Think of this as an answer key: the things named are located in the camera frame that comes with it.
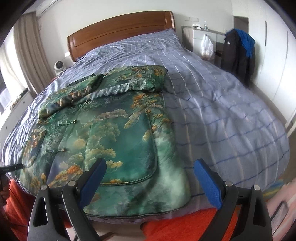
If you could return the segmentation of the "person left hand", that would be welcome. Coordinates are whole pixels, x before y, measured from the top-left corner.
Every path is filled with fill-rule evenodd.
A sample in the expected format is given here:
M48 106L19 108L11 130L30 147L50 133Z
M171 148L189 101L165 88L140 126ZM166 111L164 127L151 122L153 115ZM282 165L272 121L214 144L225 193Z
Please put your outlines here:
M10 179L3 175L1 176L1 199L3 204L6 204L6 200L10 197Z

